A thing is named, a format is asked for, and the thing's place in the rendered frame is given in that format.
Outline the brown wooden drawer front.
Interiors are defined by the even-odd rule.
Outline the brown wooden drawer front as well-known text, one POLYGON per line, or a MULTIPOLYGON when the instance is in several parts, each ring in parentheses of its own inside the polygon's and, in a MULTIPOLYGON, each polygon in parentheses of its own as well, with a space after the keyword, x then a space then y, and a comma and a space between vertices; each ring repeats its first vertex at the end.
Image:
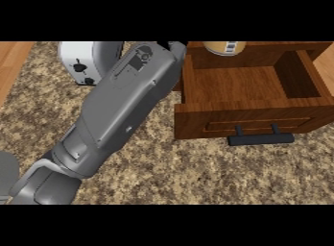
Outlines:
POLYGON ((334 97, 187 103, 174 106, 174 137, 214 138, 283 133, 303 134, 334 121, 334 97))

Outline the brown wooden cabinet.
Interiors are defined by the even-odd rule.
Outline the brown wooden cabinet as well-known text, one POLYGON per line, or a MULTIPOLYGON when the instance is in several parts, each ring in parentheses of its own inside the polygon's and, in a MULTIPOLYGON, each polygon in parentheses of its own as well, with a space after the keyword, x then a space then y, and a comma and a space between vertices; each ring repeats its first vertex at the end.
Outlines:
POLYGON ((312 60, 320 56, 331 41, 249 41, 233 57, 212 54, 200 41, 191 41, 187 54, 196 69, 272 66, 287 51, 306 50, 312 60))

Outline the brown wooden drawer box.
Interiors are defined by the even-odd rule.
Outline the brown wooden drawer box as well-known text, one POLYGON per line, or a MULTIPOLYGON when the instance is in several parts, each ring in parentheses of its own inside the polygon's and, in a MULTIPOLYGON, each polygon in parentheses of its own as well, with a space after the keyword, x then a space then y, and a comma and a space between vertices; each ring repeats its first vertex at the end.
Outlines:
POLYGON ((184 102, 208 103, 321 97, 328 94, 305 50, 287 51, 272 66, 196 69, 187 55, 184 102))

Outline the white toaster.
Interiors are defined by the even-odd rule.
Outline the white toaster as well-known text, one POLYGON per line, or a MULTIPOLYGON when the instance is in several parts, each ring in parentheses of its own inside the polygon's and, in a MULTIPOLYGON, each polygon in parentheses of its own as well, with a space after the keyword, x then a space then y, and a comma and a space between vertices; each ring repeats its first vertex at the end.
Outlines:
POLYGON ((62 41, 60 62, 79 86, 96 86, 122 56, 122 41, 62 41))

